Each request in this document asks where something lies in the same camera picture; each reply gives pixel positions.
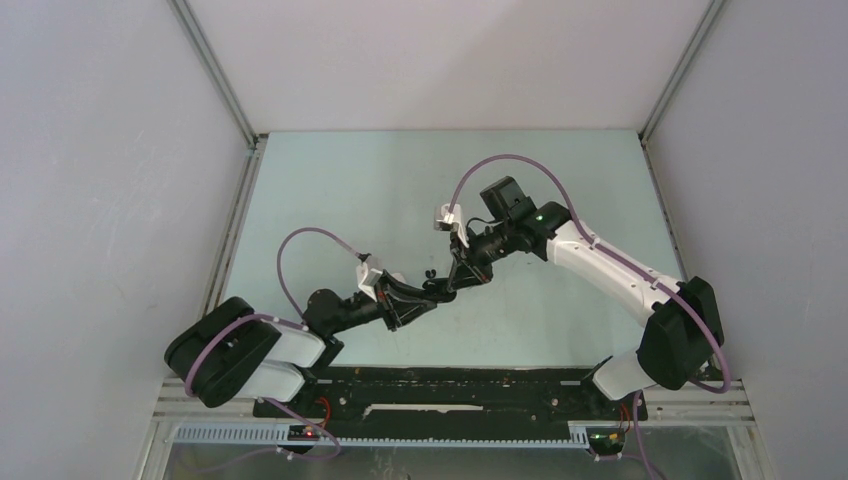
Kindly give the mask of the black oval charging case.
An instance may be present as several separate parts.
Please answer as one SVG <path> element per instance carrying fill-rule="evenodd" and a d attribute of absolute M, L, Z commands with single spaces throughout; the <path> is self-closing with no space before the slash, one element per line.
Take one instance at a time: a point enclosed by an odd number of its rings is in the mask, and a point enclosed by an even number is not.
<path fill-rule="evenodd" d="M 456 299 L 457 292 L 449 288 L 447 278 L 428 279 L 422 284 L 424 296 L 434 303 L 449 303 Z"/>

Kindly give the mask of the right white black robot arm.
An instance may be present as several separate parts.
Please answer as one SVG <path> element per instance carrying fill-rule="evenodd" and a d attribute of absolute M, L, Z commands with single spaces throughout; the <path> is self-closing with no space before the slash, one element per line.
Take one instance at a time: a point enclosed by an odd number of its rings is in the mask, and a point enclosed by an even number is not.
<path fill-rule="evenodd" d="M 631 351 L 595 366 L 581 392 L 585 411 L 606 418 L 622 398 L 651 386 L 679 390 L 724 343 L 712 285 L 700 277 L 679 281 L 602 243 L 564 205 L 536 206 L 514 178 L 506 176 L 481 194 L 494 223 L 481 234 L 467 230 L 457 204 L 435 215 L 449 232 L 453 265 L 445 288 L 491 281 L 494 262 L 515 252 L 531 253 L 563 267 L 615 299 L 643 329 Z"/>

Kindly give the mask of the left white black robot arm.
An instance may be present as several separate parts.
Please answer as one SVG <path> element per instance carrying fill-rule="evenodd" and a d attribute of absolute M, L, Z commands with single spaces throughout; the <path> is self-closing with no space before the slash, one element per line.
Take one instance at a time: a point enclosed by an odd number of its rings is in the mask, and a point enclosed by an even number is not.
<path fill-rule="evenodd" d="M 270 397 L 292 416 L 316 403 L 311 374 L 329 366 L 344 347 L 338 335 L 375 321 L 390 331 L 455 299 L 449 278 L 420 287 L 384 272 L 347 298 L 320 289 L 308 299 L 301 321 L 259 313 L 235 296 L 179 334 L 164 362 L 183 382 L 187 396 L 208 408 L 236 398 Z"/>

